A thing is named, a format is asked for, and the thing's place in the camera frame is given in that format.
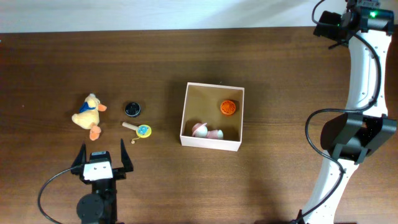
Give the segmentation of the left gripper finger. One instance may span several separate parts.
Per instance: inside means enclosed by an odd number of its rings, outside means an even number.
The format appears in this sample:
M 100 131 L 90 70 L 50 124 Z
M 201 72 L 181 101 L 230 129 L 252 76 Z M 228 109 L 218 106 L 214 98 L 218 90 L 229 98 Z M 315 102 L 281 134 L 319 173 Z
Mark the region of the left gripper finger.
M 86 163 L 86 144 L 81 145 L 80 151 L 72 163 L 72 167 L 84 165 Z
M 134 170 L 134 166 L 127 153 L 123 139 L 121 139 L 120 145 L 121 145 L 121 162 L 123 164 L 124 170 Z

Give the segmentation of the black round cap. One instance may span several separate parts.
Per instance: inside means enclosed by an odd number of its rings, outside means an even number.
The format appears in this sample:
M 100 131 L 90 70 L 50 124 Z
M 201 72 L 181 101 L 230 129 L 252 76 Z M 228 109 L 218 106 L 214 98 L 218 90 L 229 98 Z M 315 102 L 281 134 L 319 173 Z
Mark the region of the black round cap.
M 138 117 L 141 113 L 141 106 L 136 102 L 129 102 L 124 109 L 124 112 L 127 116 L 135 118 Z

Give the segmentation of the pink hat duck figurine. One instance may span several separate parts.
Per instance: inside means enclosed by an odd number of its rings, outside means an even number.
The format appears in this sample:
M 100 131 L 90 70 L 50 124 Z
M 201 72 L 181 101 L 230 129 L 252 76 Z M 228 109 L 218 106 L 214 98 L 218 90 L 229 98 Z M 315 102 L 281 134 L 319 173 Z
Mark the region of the pink hat duck figurine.
M 192 128 L 192 136 L 196 138 L 207 138 L 207 139 L 218 139 L 222 140 L 224 134 L 222 130 L 212 130 L 209 131 L 206 123 L 197 123 Z

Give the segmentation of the orange round ball toy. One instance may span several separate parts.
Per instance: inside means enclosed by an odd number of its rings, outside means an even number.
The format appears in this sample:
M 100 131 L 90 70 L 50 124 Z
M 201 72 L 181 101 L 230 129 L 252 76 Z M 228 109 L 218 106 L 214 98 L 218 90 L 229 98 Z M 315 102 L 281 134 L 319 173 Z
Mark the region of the orange round ball toy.
M 235 102 L 231 101 L 231 100 L 224 100 L 221 104 L 220 104 L 220 111 L 222 114 L 224 114 L 225 116 L 231 116 L 235 113 L 236 111 L 236 104 Z

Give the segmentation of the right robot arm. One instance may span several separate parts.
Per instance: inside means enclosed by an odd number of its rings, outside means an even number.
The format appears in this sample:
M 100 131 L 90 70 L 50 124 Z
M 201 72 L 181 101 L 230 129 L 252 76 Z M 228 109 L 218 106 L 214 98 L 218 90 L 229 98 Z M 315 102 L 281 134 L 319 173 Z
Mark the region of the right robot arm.
M 389 119 L 384 84 L 386 58 L 394 32 L 394 13 L 379 1 L 347 1 L 343 14 L 324 11 L 314 19 L 314 35 L 345 46 L 351 57 L 349 94 L 343 109 L 314 111 L 339 115 L 323 126 L 322 166 L 309 201 L 293 223 L 333 223 L 335 212 L 351 176 L 397 131 Z

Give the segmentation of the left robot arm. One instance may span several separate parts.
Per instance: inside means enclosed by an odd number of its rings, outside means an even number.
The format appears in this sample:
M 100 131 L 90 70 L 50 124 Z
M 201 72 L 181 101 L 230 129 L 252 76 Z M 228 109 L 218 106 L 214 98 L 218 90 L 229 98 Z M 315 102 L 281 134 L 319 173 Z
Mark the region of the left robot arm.
M 86 155 L 86 145 L 82 144 L 71 166 L 71 173 L 79 176 L 91 193 L 84 195 L 76 206 L 76 213 L 82 223 L 116 223 L 118 220 L 116 182 L 126 179 L 126 174 L 134 170 L 124 141 L 120 141 L 122 167 L 113 168 L 108 151 Z

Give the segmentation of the wooden rattle drum toy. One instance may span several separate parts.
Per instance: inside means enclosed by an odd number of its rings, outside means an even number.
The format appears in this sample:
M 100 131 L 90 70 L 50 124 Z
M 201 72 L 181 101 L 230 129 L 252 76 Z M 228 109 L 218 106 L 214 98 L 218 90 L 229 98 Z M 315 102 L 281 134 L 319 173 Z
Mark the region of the wooden rattle drum toy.
M 152 128 L 146 124 L 136 126 L 127 122 L 123 122 L 122 126 L 135 132 L 136 137 L 131 139 L 131 144 L 135 144 L 138 139 L 148 138 L 152 134 Z

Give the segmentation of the yellow plush duck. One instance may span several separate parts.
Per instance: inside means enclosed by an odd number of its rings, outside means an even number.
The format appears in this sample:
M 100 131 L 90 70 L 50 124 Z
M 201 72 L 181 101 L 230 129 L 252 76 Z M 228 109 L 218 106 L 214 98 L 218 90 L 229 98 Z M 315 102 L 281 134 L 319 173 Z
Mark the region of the yellow plush duck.
M 103 105 L 94 93 L 90 93 L 80 107 L 79 113 L 72 116 L 72 121 L 79 127 L 89 130 L 89 138 L 95 141 L 101 134 L 99 112 L 106 110 L 107 106 Z

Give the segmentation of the white cardboard box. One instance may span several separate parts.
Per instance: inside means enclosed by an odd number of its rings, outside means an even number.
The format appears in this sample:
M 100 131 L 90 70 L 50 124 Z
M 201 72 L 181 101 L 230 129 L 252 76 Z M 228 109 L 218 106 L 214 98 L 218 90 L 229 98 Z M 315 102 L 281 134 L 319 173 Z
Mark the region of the white cardboard box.
M 221 104 L 232 101 L 231 115 L 221 112 Z M 242 143 L 244 88 L 188 82 L 185 92 L 180 141 L 183 146 L 237 151 Z M 222 130 L 223 139 L 193 136 L 194 125 L 205 124 L 209 131 Z

